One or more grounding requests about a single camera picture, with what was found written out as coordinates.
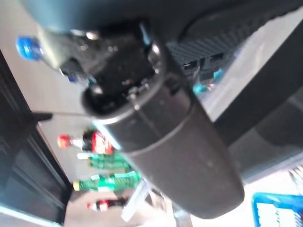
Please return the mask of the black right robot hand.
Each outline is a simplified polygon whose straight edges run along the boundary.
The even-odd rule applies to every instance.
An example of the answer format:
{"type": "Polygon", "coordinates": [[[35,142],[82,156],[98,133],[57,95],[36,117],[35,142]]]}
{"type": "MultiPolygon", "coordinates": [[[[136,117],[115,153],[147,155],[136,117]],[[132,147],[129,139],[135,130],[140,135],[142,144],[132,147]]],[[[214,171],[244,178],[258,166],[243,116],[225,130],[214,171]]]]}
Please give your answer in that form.
{"type": "Polygon", "coordinates": [[[221,216],[244,199],[239,174],[185,76],[215,71],[229,51],[300,0],[23,0],[39,25],[17,42],[85,86],[95,126],[154,188],[191,214],[221,216]]]}

